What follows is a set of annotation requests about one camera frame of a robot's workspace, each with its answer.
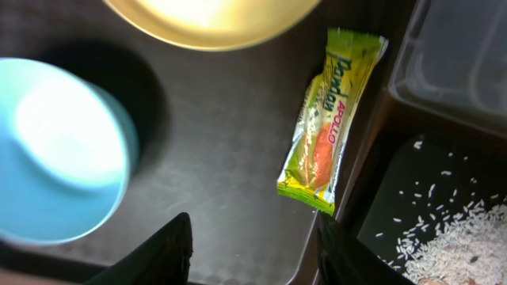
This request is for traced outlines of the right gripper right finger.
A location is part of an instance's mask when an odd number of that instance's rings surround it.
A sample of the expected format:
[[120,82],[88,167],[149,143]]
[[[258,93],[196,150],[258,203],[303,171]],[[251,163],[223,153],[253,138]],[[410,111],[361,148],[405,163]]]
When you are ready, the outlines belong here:
[[414,285],[328,214],[318,218],[318,272],[321,285]]

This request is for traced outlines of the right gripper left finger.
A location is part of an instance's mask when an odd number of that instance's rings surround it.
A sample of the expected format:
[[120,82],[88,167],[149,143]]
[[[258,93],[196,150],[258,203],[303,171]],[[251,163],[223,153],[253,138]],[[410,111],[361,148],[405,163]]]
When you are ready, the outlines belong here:
[[181,212],[125,258],[85,285],[183,285],[193,254],[189,214]]

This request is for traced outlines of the yellow green snack wrapper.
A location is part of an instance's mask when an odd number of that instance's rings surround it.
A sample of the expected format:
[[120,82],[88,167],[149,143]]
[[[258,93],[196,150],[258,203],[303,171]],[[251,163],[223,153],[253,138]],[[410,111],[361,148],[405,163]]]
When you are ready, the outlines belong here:
[[383,36],[328,29],[323,70],[305,92],[292,146],[276,181],[279,194],[329,215],[334,213],[351,124],[388,44]]

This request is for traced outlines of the light blue bowl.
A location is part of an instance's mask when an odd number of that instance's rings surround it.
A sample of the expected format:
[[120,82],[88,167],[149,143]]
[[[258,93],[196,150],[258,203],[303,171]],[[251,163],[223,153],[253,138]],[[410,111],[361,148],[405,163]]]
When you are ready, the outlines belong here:
[[60,67],[1,61],[1,238],[56,245],[102,226],[139,161],[132,117]]

